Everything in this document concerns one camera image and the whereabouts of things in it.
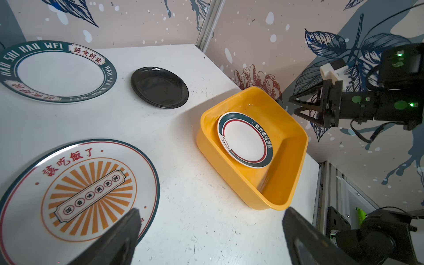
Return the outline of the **orange sunburst plate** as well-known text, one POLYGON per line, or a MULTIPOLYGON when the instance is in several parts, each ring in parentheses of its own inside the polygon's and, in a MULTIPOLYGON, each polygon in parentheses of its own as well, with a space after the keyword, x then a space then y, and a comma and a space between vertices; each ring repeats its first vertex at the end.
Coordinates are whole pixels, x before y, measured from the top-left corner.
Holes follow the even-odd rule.
POLYGON ((158 173, 140 149, 91 139, 35 161, 1 198, 1 264, 67 264, 137 209, 141 241, 160 200, 158 173))

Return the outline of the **green rim plate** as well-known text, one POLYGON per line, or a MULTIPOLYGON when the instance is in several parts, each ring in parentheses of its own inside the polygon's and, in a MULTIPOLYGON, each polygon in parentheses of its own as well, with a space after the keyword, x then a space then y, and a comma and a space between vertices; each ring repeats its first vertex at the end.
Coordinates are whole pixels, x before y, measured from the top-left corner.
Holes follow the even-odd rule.
POLYGON ((40 102, 91 100, 108 92, 117 77, 110 60, 79 44, 37 40, 1 51, 1 84, 40 102))

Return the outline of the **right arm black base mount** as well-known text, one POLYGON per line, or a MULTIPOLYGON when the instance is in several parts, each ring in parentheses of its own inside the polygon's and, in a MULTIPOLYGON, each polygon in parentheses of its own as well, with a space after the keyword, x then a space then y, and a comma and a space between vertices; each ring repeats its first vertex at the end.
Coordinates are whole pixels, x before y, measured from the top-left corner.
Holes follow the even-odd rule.
POLYGON ((367 214, 358 229, 332 206, 327 209, 326 236, 361 265, 381 265, 387 259, 419 265, 411 233, 418 232, 412 220, 423 215, 394 212, 386 207, 367 214))

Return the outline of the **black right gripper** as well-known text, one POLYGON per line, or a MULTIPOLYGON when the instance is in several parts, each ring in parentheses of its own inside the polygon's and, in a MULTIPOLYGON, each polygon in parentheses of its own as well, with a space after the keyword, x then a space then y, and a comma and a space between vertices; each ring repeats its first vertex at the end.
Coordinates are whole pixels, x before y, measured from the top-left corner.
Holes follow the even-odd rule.
POLYGON ((341 119, 360 123, 372 120, 377 112, 376 92, 344 92, 341 81, 327 79, 302 92, 293 94, 289 102, 298 106, 323 106, 323 112, 305 107, 294 114, 322 128, 338 127, 341 119))

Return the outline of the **green red rimmed white plate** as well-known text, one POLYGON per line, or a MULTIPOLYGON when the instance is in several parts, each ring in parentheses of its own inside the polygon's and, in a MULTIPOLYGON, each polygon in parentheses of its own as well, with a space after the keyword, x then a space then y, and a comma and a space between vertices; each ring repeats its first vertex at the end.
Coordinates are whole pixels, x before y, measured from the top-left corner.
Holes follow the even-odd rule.
POLYGON ((265 168, 273 159, 273 145, 264 128, 239 112, 223 114, 217 124, 218 137, 226 152, 249 168, 265 168))

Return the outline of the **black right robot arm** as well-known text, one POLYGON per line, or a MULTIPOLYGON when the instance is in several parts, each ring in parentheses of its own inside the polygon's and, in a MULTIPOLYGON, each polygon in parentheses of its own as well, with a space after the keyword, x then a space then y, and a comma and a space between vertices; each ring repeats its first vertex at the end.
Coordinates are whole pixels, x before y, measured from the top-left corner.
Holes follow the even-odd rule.
POLYGON ((343 59, 320 68, 323 81, 293 94, 296 115, 322 127, 341 119, 387 121, 413 130, 424 114, 424 45, 406 44, 382 52, 365 77, 343 59))

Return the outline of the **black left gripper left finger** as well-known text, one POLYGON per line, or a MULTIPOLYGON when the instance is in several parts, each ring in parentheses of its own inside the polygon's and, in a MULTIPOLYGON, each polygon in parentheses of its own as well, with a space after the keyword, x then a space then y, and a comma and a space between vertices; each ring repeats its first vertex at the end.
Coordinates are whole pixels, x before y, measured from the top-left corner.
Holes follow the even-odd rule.
POLYGON ((70 263, 72 265, 129 265, 138 243, 140 228, 139 210, 131 209, 70 263))

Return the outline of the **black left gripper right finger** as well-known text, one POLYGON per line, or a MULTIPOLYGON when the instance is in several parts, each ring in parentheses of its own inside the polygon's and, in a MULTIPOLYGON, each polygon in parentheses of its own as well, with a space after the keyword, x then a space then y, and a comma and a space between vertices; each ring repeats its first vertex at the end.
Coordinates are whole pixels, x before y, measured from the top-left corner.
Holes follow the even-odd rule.
POLYGON ((356 265, 357 262, 336 247, 294 208, 285 210, 284 236, 294 265, 356 265))

